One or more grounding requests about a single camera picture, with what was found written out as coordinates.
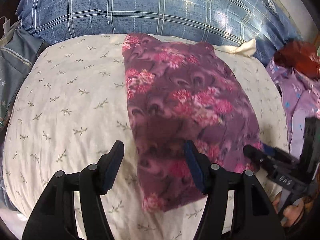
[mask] bed sheet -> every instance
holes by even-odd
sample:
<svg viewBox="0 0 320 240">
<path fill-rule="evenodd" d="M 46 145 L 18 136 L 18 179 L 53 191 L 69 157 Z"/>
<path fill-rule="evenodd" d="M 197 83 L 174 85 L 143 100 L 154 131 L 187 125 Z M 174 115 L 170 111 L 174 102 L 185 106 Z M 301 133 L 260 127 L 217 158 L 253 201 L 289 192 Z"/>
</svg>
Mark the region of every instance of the bed sheet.
<svg viewBox="0 0 320 240">
<path fill-rule="evenodd" d="M 124 38 L 125 34 L 82 36 L 50 46 L 40 55 L 18 93 L 6 134 L 3 166 L 8 195 L 28 217 L 55 171 L 81 171 L 121 140 L 123 162 L 113 188 L 101 197 L 115 239 L 192 239 L 205 198 L 165 213 L 142 211 L 124 87 Z M 239 54 L 219 51 L 226 49 Z M 263 65 L 248 57 L 250 51 L 254 49 L 248 44 L 243 49 L 216 47 L 217 56 L 249 97 L 261 140 L 287 151 L 280 95 Z M 271 198 L 280 191 L 267 182 L 263 171 L 257 177 Z M 157 205 L 156 198 L 149 201 Z M 230 192 L 224 231 L 231 226 L 232 203 Z M 79 236 L 85 237 L 77 194 L 75 210 Z"/>
<path fill-rule="evenodd" d="M 21 0 L 26 30 L 50 44 L 89 34 L 151 33 L 215 45 L 253 38 L 267 65 L 297 29 L 272 0 Z"/>
</svg>

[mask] blue plaid blanket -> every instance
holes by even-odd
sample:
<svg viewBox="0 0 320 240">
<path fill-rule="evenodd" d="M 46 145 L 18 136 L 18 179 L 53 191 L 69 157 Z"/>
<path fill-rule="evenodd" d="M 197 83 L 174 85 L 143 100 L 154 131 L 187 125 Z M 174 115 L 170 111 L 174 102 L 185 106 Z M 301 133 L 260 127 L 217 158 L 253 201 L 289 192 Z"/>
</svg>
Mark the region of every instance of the blue plaid blanket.
<svg viewBox="0 0 320 240">
<path fill-rule="evenodd" d="M 298 34 L 272 0 L 21 0 L 23 27 L 50 44 L 89 34 L 142 32 L 215 45 L 255 38 L 266 65 Z"/>
</svg>

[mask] purple floral fabric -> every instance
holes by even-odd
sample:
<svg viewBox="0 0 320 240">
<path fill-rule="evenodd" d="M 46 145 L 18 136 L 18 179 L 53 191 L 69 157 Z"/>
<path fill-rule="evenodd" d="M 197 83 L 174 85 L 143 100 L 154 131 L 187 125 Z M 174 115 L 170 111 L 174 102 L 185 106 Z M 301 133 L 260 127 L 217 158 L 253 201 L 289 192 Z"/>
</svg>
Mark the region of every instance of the purple floral fabric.
<svg viewBox="0 0 320 240">
<path fill-rule="evenodd" d="M 212 45 L 129 34 L 122 51 L 145 210 L 167 211 L 203 197 L 182 150 L 188 139 L 229 171 L 254 170 L 243 147 L 262 148 L 257 118 Z"/>
<path fill-rule="evenodd" d="M 271 59 L 266 68 L 278 87 L 287 120 L 290 154 L 299 158 L 303 146 L 306 117 L 320 119 L 320 82 L 311 80 L 294 68 L 285 68 Z"/>
</svg>

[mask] mattress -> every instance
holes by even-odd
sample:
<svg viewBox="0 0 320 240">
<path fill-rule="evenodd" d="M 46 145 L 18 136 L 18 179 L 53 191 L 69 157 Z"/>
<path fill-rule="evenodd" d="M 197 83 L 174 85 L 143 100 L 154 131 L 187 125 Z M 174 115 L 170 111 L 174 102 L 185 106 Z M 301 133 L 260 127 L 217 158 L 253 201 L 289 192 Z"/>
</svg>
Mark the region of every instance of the mattress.
<svg viewBox="0 0 320 240">
<path fill-rule="evenodd" d="M 142 210 L 137 155 L 127 114 L 121 52 L 124 38 L 125 34 L 82 36 L 50 46 L 40 55 L 17 95 L 5 138 L 3 168 L 8 196 L 28 217 L 57 170 L 81 171 L 121 140 L 124 159 L 113 188 L 101 196 L 115 239 L 192 239 L 206 198 L 168 212 Z M 215 49 L 246 92 L 261 140 L 288 151 L 281 97 L 263 65 L 251 57 L 255 40 L 239 48 Z M 264 171 L 257 173 L 273 198 L 281 189 L 265 175 Z M 157 204 L 156 198 L 150 201 Z M 224 232 L 230 230 L 232 210 L 233 192 L 229 192 Z M 75 212 L 79 236 L 85 237 L 78 194 Z"/>
</svg>

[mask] red plastic bag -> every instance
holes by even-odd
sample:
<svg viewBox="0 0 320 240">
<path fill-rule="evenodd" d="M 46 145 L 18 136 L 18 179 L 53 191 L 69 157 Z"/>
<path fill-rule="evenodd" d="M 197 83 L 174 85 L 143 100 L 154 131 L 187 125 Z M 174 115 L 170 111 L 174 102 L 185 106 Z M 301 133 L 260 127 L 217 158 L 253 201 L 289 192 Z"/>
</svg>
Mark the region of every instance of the red plastic bag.
<svg viewBox="0 0 320 240">
<path fill-rule="evenodd" d="M 278 50 L 274 61 L 282 67 L 294 67 L 311 79 L 320 78 L 320 58 L 316 47 L 309 42 L 292 41 Z"/>
</svg>

